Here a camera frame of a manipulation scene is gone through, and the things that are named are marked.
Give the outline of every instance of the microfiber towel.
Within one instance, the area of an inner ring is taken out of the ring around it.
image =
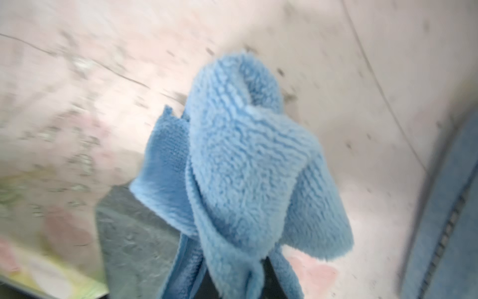
[[[478,110],[464,123],[430,192],[409,257],[402,299],[478,294]]]
[[[248,54],[204,67],[181,118],[165,108],[130,189],[200,247],[183,256],[194,267],[173,267],[163,298],[178,272],[187,283],[168,298],[191,296],[203,258],[222,298],[257,299],[267,256],[288,298],[302,298],[280,245],[327,260],[353,245],[318,141],[284,114],[276,80]]]

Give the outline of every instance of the dark gray surface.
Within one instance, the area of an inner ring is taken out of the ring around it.
[[[114,186],[96,208],[110,299],[157,299],[176,255],[179,232]]]

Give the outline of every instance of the blue microfiber towel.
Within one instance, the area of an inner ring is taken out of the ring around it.
[[[221,297],[257,299],[267,256],[288,298],[302,298],[280,245],[322,259],[353,245],[318,141],[287,118],[273,75],[248,54],[204,67],[181,118],[165,108],[130,189],[191,239],[161,298],[191,297],[205,263]]]
[[[478,298],[478,110],[455,137],[427,201],[402,299]]]

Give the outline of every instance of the smudge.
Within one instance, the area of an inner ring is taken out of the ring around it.
[[[141,107],[141,108],[145,108],[145,109],[148,109],[148,108],[149,108],[148,105],[143,104],[143,103],[141,103],[141,102],[139,102],[139,101],[135,101],[134,104],[135,104],[136,106],[138,106],[138,107]]]
[[[285,104],[297,101],[297,96],[295,94],[289,93],[285,90],[282,90],[282,96],[284,97]]]
[[[136,100],[134,101],[134,104],[138,107],[148,109],[148,105],[144,103],[144,99],[142,97],[137,97]]]
[[[244,44],[244,50],[246,50],[246,52],[248,52],[248,53],[253,53],[255,55],[259,54],[259,52],[257,51],[256,48],[254,48],[253,46],[250,46],[248,44]]]
[[[423,21],[423,32],[425,32],[425,34],[430,32],[430,21],[427,19]]]
[[[78,266],[91,260],[93,248],[86,249],[86,245],[93,243],[94,238],[86,230],[88,227],[87,222],[65,208],[52,206],[45,214],[43,233],[54,252]]]
[[[214,51],[211,50],[211,49],[209,49],[209,48],[206,48],[206,52],[207,52],[209,55],[211,55],[211,56],[214,55]]]
[[[282,10],[284,11],[286,20],[291,19],[293,15],[297,12],[295,7],[289,2],[284,4],[284,6],[282,7]]]
[[[279,73],[279,75],[281,75],[281,77],[284,77],[284,75],[285,75],[284,71],[280,67],[277,68],[277,73]]]
[[[13,186],[0,183],[0,204],[7,207],[11,207],[19,200],[22,200],[23,196]]]
[[[6,205],[0,203],[0,218],[8,218],[10,215],[10,209]]]
[[[20,140],[27,140],[27,139],[30,139],[30,138],[35,138],[35,136],[32,134],[32,132],[23,132],[23,136],[20,137]]]
[[[17,262],[10,242],[0,237],[0,269],[7,273],[20,271],[20,265]]]
[[[61,129],[55,126],[51,126],[43,130],[42,132],[38,133],[37,136],[43,139],[46,142],[53,142],[55,141],[56,135],[60,132]]]

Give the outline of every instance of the crack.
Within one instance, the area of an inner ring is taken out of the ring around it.
[[[113,70],[112,68],[108,67],[107,65],[105,65],[105,64],[103,64],[103,63],[101,63],[101,62],[99,62],[99,61],[97,61],[97,60],[95,60],[95,59],[93,59],[93,61],[94,61],[96,64],[98,64],[99,66],[102,66],[103,68],[107,69],[108,71],[112,72],[113,74],[115,74],[115,75],[117,75],[117,76],[119,76],[119,77],[121,77],[121,78],[123,78],[123,79],[125,79],[125,80],[128,80],[129,82],[133,82],[133,83],[135,83],[135,84],[138,84],[138,85],[141,85],[141,86],[143,86],[143,87],[146,87],[147,89],[151,89],[151,88],[150,88],[149,86],[147,86],[146,84],[141,83],[141,82],[139,82],[139,81],[136,81],[136,80],[134,80],[134,79],[131,79],[131,78],[129,78],[129,77],[126,77],[126,76],[124,76],[124,75],[118,73],[117,71]]]
[[[405,139],[408,147],[410,148],[410,150],[412,151],[413,155],[415,156],[415,159],[418,161],[418,163],[420,164],[420,166],[423,168],[423,170],[425,171],[425,173],[427,175],[429,175],[428,173],[428,170],[426,169],[425,165],[423,164],[423,162],[420,160],[420,157],[417,153],[417,151],[414,149],[413,145],[412,145],[412,142],[410,141],[410,139],[407,137],[407,134],[405,133],[405,130],[403,129],[402,125],[400,124],[400,121],[398,120],[398,117],[397,115],[395,114],[395,112],[393,111],[393,108],[390,104],[390,102],[387,100],[387,97],[385,96],[385,92],[383,91],[383,88],[382,86],[380,85],[380,82],[377,78],[377,75],[375,74],[373,68],[372,68],[372,64],[370,63],[369,61],[369,58],[367,57],[367,54],[365,53],[365,49],[362,45],[362,42],[360,41],[360,38],[359,38],[359,34],[357,32],[357,29],[355,28],[355,25],[352,21],[352,18],[350,17],[350,13],[348,12],[348,8],[347,8],[347,5],[345,4],[345,0],[340,0],[340,2],[342,3],[342,7],[344,9],[344,13],[345,13],[345,18],[347,19],[347,22],[350,26],[350,28],[352,29],[352,33],[354,35],[354,38],[355,38],[355,41],[356,43],[358,44],[358,47],[360,49],[360,53],[362,54],[364,60],[365,60],[365,64],[367,65],[367,69],[369,70],[369,72],[371,73],[372,75],[372,78],[373,78],[373,81],[375,82],[375,85],[377,86],[378,90],[379,90],[379,93],[382,97],[382,100],[383,102],[385,103],[385,106],[387,107],[387,110],[389,111],[389,113],[391,114],[395,124],[398,126],[398,129],[400,130],[400,133],[402,134],[403,138]]]
[[[11,35],[8,35],[8,34],[4,34],[4,33],[0,33],[0,36],[6,37],[6,38],[10,38],[10,39],[15,40],[15,41],[19,41],[19,42],[21,42],[21,43],[24,43],[24,44],[26,44],[26,45],[32,47],[33,49],[36,49],[36,50],[41,51],[41,52],[43,52],[43,53],[46,53],[46,54],[48,54],[48,55],[50,55],[50,56],[56,56],[56,55],[57,55],[56,52],[44,50],[44,49],[42,49],[42,48],[40,48],[40,47],[38,47],[38,46],[35,46],[35,45],[32,44],[32,43],[29,43],[29,42],[27,42],[27,41],[24,41],[24,40],[21,39],[21,38],[18,38],[18,37],[15,37],[15,36],[11,36]]]

